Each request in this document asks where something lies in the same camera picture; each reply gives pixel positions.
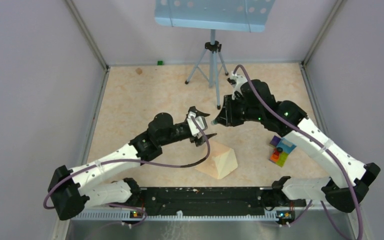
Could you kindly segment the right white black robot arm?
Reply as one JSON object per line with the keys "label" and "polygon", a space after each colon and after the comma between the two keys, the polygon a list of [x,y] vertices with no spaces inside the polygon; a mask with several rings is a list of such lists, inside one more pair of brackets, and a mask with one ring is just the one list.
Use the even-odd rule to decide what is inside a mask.
{"label": "right white black robot arm", "polygon": [[251,81],[269,109],[261,104],[245,78],[230,77],[227,81],[233,87],[233,93],[223,97],[220,113],[214,119],[215,124],[236,127],[245,122],[258,122],[268,131],[300,148],[328,173],[327,177],[322,178],[284,176],[274,181],[274,202],[279,206],[287,206],[292,200],[323,201],[341,212],[353,212],[356,206],[352,193],[357,203],[361,203],[369,186],[379,175],[380,167],[350,156],[321,132],[294,102],[275,100],[265,82],[259,79]]}

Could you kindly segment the cream letter paper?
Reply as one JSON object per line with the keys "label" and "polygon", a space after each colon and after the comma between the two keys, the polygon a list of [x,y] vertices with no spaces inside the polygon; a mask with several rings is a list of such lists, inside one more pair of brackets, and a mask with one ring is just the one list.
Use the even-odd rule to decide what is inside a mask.
{"label": "cream letter paper", "polygon": [[238,167],[235,151],[226,145],[218,145],[211,153],[212,174],[217,180],[221,180]]}

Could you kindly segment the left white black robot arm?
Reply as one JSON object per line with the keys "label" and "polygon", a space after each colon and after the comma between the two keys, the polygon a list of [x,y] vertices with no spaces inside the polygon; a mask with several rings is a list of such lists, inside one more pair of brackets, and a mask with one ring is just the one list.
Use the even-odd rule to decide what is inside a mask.
{"label": "left white black robot arm", "polygon": [[103,182],[142,165],[157,166],[154,159],[163,153],[162,147],[183,140],[190,140],[197,147],[206,144],[209,151],[209,139],[214,135],[204,132],[208,128],[208,116],[195,106],[188,109],[184,121],[180,123],[174,123],[167,112],[158,113],[144,132],[114,152],[81,166],[68,168],[62,165],[56,168],[43,207],[54,209],[59,220],[66,221],[90,207],[112,203],[136,206],[141,194],[133,179],[109,184]]}

